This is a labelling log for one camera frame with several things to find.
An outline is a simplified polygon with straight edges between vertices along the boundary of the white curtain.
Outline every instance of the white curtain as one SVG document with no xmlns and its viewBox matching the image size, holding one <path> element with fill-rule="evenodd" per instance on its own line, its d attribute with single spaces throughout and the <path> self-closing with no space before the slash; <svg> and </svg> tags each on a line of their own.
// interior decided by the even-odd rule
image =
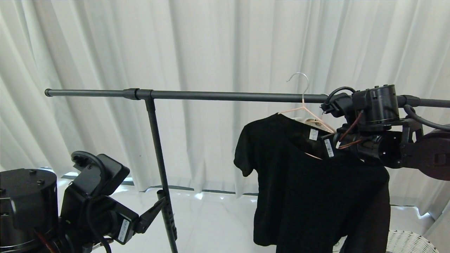
<svg viewBox="0 0 450 253">
<path fill-rule="evenodd" d="M 0 1 L 1 166 L 73 170 L 70 153 L 105 153 L 138 190 L 159 185 L 143 101 L 44 96 L 52 89 L 310 93 L 395 84 L 450 98 L 450 1 Z M 257 192 L 234 167 L 242 127 L 286 103 L 157 100 L 170 185 Z M 318 104 L 308 107 L 320 114 Z M 418 108 L 438 123 L 449 111 Z M 304 116 L 302 112 L 290 116 Z M 339 127 L 343 119 L 324 116 Z M 448 182 L 391 170 L 392 204 L 439 216 Z"/>
</svg>

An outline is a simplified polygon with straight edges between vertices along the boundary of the black cable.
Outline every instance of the black cable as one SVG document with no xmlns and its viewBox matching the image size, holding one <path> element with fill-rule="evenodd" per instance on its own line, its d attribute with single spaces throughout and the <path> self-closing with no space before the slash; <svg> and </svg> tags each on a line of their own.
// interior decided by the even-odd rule
<svg viewBox="0 0 450 253">
<path fill-rule="evenodd" d="M 411 117 L 411 119 L 414 119 L 415 121 L 417 121 L 419 123 L 422 123 L 422 124 L 424 124 L 426 126 L 429 126 L 429 127 L 435 128 L 435 129 L 439 129 L 439 130 L 450 132 L 450 126 L 440 125 L 440 124 L 428 121 L 428 120 L 420 117 L 419 115 L 414 113 L 413 107 L 410 106 L 409 104 L 405 104 L 403 109 L 405 110 L 406 114 L 408 114 L 408 116 Z"/>
<path fill-rule="evenodd" d="M 355 92 L 356 92 L 356 90 L 353 89 L 352 87 L 348 87 L 348 86 L 339 87 L 339 88 L 333 90 L 333 91 L 330 93 L 330 95 L 328 95 L 328 98 L 325 100 L 324 104 L 330 104 L 330 100 L 331 100 L 331 98 L 334 96 L 334 94 L 336 94 L 338 91 L 341 91 L 341 90 L 349 90 L 349 91 L 351 91 L 352 93 L 355 93 Z"/>
<path fill-rule="evenodd" d="M 88 200 L 88 204 L 86 207 L 86 221 L 87 225 L 89 226 L 89 229 L 91 230 L 94 237 L 105 247 L 105 250 L 107 253 L 111 253 L 111 247 L 109 246 L 109 243 L 106 241 L 106 239 L 101 236 L 97 230 L 95 230 L 94 225 L 92 224 L 90 212 L 92 209 L 92 202 L 94 201 L 94 198 L 99 196 L 101 193 L 101 190 L 103 189 L 103 186 L 106 182 L 106 168 L 103 162 L 96 156 L 94 156 L 91 153 L 85 152 L 85 151 L 75 151 L 71 154 L 72 161 L 75 161 L 75 157 L 85 157 L 93 161 L 100 170 L 100 182 L 95 188 L 94 192 L 90 195 L 90 199 Z"/>
</svg>

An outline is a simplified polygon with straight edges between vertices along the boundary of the black t-shirt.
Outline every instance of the black t-shirt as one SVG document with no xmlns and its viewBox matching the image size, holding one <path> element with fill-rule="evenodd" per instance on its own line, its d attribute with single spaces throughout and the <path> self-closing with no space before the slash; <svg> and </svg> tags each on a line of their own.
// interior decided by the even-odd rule
<svg viewBox="0 0 450 253">
<path fill-rule="evenodd" d="M 332 252 L 389 180 L 383 166 L 353 155 L 307 155 L 326 154 L 319 138 L 310 140 L 311 129 L 328 134 L 275 114 L 247 124 L 236 147 L 234 164 L 242 174 L 258 172 L 253 240 L 277 245 L 277 253 Z"/>
</svg>

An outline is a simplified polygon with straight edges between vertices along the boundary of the marble tile floor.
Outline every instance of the marble tile floor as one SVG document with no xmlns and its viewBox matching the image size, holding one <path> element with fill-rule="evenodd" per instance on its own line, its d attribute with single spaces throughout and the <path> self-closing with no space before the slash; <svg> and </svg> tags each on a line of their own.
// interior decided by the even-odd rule
<svg viewBox="0 0 450 253">
<path fill-rule="evenodd" d="M 70 180 L 58 181 L 58 203 Z M 120 186 L 112 197 L 142 214 L 157 201 L 156 191 L 136 192 L 133 186 Z M 180 253 L 275 253 L 275 246 L 262 247 L 253 243 L 253 215 L 257 197 L 186 190 L 171 190 L 177 247 Z M 391 229 L 407 230 L 423 235 L 433 224 L 429 216 L 419 216 L 413 207 L 391 208 Z M 162 216 L 158 215 L 145 234 L 137 234 L 125 245 L 111 244 L 113 253 L 170 253 Z M 94 253 L 105 252 L 104 248 Z"/>
</svg>

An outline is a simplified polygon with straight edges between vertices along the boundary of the clothes hanger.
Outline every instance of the clothes hanger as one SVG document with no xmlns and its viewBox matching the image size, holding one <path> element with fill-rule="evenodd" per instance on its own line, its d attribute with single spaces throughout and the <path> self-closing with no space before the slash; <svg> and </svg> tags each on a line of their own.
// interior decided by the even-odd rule
<svg viewBox="0 0 450 253">
<path fill-rule="evenodd" d="M 306 91 L 309 89 L 309 79 L 308 79 L 308 77 L 304 74 L 304 73 L 302 73 L 302 72 L 297 72 L 297 73 L 294 73 L 292 76 L 291 76 L 291 78 L 289 78 L 289 80 L 287 80 L 286 82 L 289 82 L 291 79 L 292 79 L 292 77 L 294 77 L 295 75 L 297 75 L 297 74 L 301 74 L 301 75 L 303 75 L 305 78 L 306 78 L 306 82 L 307 82 L 307 84 L 308 84 L 308 86 L 306 87 L 306 89 L 305 89 L 305 91 L 302 93 L 302 95 L 301 95 L 301 107 L 299 107 L 299 108 L 294 108 L 294 109 L 290 109 L 290 110 L 287 110 L 287 111 L 282 111 L 282 112 L 279 112 L 278 114 L 282 114 L 282 113 L 288 113 L 288 112 L 293 112 L 293 111 L 297 111 L 297 110 L 305 110 L 305 111 L 307 111 L 310 115 L 312 115 L 312 116 L 314 116 L 314 118 L 316 119 L 316 121 L 318 122 L 318 123 L 320 123 L 320 124 L 322 124 L 330 133 L 334 133 L 335 132 L 335 130 L 333 129 L 333 128 L 331 128 L 327 123 L 325 123 L 323 120 L 321 120 L 318 116 L 316 116 L 314 113 L 312 113 L 312 111 L 310 111 L 308 108 L 306 108 L 306 106 L 305 106 L 305 98 L 304 98 L 304 95 L 305 95 L 305 93 L 306 93 Z"/>
</svg>

